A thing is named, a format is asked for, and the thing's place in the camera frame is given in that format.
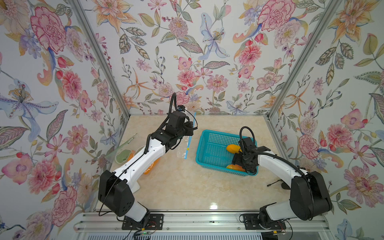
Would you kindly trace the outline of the red yellow mango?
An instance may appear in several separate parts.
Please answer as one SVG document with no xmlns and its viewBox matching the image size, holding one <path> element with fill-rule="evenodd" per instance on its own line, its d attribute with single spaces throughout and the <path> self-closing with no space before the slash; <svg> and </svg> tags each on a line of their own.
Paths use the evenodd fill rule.
<svg viewBox="0 0 384 240">
<path fill-rule="evenodd" d="M 245 169 L 243 169 L 241 166 L 239 166 L 239 165 L 227 165 L 227 167 L 226 167 L 227 169 L 230 169 L 230 170 L 234 170 L 234 171 L 238 171 L 238 172 L 246 172 L 246 170 Z"/>
</svg>

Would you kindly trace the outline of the clear blue-zipper bag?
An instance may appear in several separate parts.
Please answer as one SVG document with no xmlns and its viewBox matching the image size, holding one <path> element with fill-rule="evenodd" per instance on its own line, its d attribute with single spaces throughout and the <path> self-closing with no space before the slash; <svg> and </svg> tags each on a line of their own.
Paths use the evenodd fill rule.
<svg viewBox="0 0 384 240">
<path fill-rule="evenodd" d="M 190 120 L 193 121 L 193 128 L 197 127 L 196 113 L 191 115 L 190 113 L 187 116 L 191 117 Z M 177 147 L 177 157 L 179 159 L 186 159 L 190 150 L 190 145 L 192 141 L 192 136 L 186 136 L 181 139 L 180 144 Z"/>
</svg>

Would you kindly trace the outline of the teal plastic basket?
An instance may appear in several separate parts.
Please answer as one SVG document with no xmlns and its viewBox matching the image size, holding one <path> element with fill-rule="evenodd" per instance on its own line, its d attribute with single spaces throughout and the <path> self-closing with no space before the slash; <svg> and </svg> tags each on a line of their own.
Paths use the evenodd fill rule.
<svg viewBox="0 0 384 240">
<path fill-rule="evenodd" d="M 240 136 L 212 130 L 204 130 L 201 134 L 196 153 L 196 163 L 203 168 L 223 173 L 246 177 L 248 173 L 228 169 L 234 154 L 227 151 L 227 146 L 237 145 Z"/>
</svg>

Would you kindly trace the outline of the green printed zip-top bag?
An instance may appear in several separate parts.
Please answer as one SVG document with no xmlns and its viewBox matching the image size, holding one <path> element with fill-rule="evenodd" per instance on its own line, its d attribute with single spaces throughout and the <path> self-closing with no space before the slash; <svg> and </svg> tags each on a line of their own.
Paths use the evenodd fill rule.
<svg viewBox="0 0 384 240">
<path fill-rule="evenodd" d="M 111 164 L 122 165 L 133 158 L 143 147 L 142 137 L 138 133 L 130 136 L 125 142 L 114 148 L 114 150 L 106 155 L 106 160 Z"/>
</svg>

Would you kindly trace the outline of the large orange mango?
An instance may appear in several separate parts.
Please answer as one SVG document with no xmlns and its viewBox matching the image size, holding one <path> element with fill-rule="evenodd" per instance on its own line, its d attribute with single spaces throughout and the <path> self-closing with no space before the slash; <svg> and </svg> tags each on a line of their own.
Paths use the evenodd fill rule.
<svg viewBox="0 0 384 240">
<path fill-rule="evenodd" d="M 144 175 L 148 175 L 152 169 L 159 163 L 160 161 L 160 158 L 158 158 L 157 160 L 155 160 L 145 171 L 144 171 Z"/>
</svg>

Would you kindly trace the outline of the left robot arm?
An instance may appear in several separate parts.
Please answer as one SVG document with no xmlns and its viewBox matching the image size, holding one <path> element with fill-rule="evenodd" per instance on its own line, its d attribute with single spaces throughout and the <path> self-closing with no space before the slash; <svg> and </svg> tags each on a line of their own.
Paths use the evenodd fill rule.
<svg viewBox="0 0 384 240">
<path fill-rule="evenodd" d="M 117 217 L 127 217 L 141 227 L 149 222 L 150 210 L 134 197 L 134 188 L 141 175 L 168 151 L 174 150 L 183 137 L 190 137 L 198 129 L 194 115 L 179 106 L 169 113 L 160 127 L 149 134 L 146 145 L 127 163 L 113 172 L 101 174 L 98 200 Z"/>
</svg>

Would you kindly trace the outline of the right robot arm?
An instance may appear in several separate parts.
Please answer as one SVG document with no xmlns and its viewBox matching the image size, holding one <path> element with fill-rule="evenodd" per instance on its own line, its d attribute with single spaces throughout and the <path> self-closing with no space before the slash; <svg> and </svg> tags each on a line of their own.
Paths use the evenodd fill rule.
<svg viewBox="0 0 384 240">
<path fill-rule="evenodd" d="M 269 148 L 257 147 L 251 138 L 240 139 L 239 145 L 240 150 L 235 154 L 233 163 L 251 175 L 257 173 L 259 166 L 266 168 L 290 188 L 288 201 L 260 208 L 261 226 L 267 228 L 277 221 L 291 218 L 307 221 L 333 209 L 325 180 L 320 173 L 300 169 L 274 154 Z"/>
</svg>

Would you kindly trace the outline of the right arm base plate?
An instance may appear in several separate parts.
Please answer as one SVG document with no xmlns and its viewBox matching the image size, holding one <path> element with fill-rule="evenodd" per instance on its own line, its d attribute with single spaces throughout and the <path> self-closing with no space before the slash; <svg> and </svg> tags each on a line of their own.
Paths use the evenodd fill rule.
<svg viewBox="0 0 384 240">
<path fill-rule="evenodd" d="M 286 230 L 286 224 L 281 221 L 273 221 L 265 214 L 241 214 L 239 221 L 244 224 L 246 230 Z"/>
</svg>

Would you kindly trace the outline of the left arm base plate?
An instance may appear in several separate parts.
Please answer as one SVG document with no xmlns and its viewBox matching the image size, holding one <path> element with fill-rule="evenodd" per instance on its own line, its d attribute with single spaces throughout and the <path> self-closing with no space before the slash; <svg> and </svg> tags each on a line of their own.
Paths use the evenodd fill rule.
<svg viewBox="0 0 384 240">
<path fill-rule="evenodd" d="M 125 216 L 122 230 L 162 230 L 163 224 L 164 214 L 149 214 L 139 222 Z"/>
</svg>

